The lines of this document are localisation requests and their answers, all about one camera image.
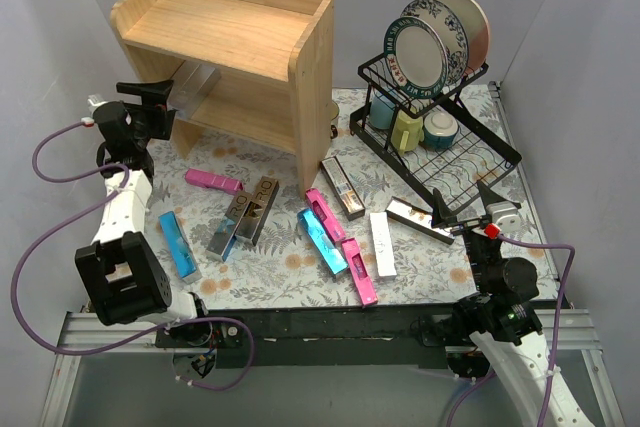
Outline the silver Protefix toothpaste box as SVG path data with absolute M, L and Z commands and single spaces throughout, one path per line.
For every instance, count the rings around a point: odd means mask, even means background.
M 221 78 L 219 69 L 199 65 L 188 74 L 175 79 L 169 106 L 180 120 L 189 120 Z

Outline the white toothpaste box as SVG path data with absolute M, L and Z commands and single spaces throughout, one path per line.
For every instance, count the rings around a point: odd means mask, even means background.
M 372 212 L 369 215 L 378 277 L 394 279 L 397 270 L 394 262 L 393 246 L 386 212 Z

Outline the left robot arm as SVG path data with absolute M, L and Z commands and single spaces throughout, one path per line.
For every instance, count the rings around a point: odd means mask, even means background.
M 213 333 L 203 301 L 178 291 L 144 235 L 152 194 L 153 139 L 171 136 L 175 111 L 168 106 L 174 82 L 119 82 L 117 92 L 139 97 L 137 104 L 89 99 L 103 141 L 96 153 L 108 201 L 91 243 L 75 253 L 75 265 L 99 320 L 106 326 L 137 320 L 175 328 L 193 347 Z

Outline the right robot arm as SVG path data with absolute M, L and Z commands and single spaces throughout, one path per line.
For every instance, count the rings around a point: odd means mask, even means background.
M 433 197 L 432 225 L 464 241 L 476 293 L 454 304 L 454 336 L 473 344 L 489 362 L 525 426 L 588 426 L 556 363 L 558 338 L 547 338 L 531 302 L 538 296 L 536 266 L 505 257 L 504 243 L 521 227 L 520 204 L 477 184 L 483 215 L 460 220 L 442 194 Z

